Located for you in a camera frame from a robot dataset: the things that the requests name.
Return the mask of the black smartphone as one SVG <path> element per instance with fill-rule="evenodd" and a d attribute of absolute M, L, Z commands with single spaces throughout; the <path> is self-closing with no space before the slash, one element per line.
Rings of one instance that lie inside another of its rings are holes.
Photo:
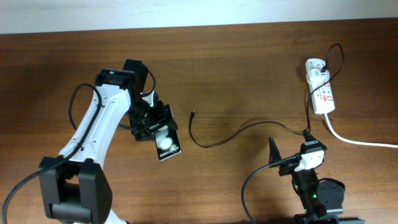
<path fill-rule="evenodd" d="M 182 151 L 178 131 L 164 126 L 154 132 L 157 155 L 160 161 L 169 159 Z"/>

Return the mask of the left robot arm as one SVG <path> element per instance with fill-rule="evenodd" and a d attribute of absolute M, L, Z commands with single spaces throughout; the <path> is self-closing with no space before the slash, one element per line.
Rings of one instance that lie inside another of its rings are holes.
<path fill-rule="evenodd" d="M 159 160 L 182 151 L 170 105 L 155 90 L 144 92 L 149 69 L 127 59 L 120 70 L 97 74 L 93 98 L 76 132 L 57 157 L 39 165 L 48 218 L 61 223 L 124 223 L 112 209 L 113 193 L 103 171 L 111 140 L 123 116 L 136 141 L 154 141 Z"/>

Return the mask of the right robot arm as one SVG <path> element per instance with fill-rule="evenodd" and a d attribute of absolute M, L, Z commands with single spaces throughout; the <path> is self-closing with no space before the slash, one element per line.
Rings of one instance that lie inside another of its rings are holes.
<path fill-rule="evenodd" d="M 290 175 L 295 193 L 299 196 L 304 213 L 295 216 L 297 223 L 338 223 L 343 213 L 344 183 L 331 179 L 319 179 L 315 169 L 324 163 L 327 147 L 303 131 L 305 142 L 300 152 L 281 158 L 273 138 L 269 138 L 269 164 L 279 168 L 279 175 Z"/>

